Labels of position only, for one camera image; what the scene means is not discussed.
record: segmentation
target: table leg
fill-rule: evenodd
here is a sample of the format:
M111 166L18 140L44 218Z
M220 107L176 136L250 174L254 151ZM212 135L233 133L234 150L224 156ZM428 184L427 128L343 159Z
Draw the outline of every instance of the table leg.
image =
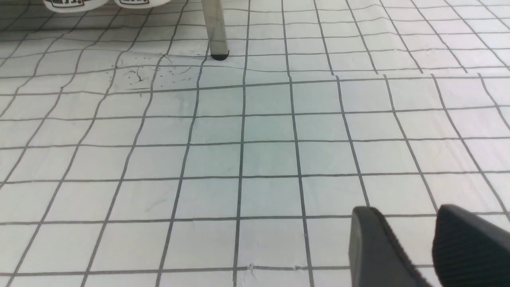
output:
M221 0L202 0L202 7L211 57L218 61L225 60L229 51L226 44L225 19L223 18Z

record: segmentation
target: textured black rubber pad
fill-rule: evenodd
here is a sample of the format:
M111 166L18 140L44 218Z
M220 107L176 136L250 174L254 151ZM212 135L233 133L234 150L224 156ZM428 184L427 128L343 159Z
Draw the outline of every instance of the textured black rubber pad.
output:
M349 260L353 287L430 287L373 207L352 211Z
M443 287L510 286L510 233L455 205L443 205L432 248Z

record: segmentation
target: grid pattern cloth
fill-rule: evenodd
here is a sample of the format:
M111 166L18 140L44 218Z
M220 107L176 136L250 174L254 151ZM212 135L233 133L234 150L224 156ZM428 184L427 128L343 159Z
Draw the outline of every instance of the grid pattern cloth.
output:
M350 286L352 208L435 286L441 204L510 230L507 0L0 2L0 286Z

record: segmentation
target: black rubber tip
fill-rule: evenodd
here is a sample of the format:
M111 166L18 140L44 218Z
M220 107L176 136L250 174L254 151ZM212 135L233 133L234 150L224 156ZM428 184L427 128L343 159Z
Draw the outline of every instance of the black rubber tip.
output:
M213 59L215 59L216 61L223 61L223 60L225 60L228 57L229 54L230 54L230 51L228 51L226 53L226 55L214 55L214 54L211 54L211 57L213 57Z

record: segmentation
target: white cup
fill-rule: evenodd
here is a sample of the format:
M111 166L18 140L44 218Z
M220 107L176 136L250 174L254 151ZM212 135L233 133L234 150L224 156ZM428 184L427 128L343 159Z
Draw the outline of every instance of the white cup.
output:
M43 2L53 12L76 13L103 6L108 0L43 0Z
M144 9L160 6L171 0L115 0L115 3L123 8Z

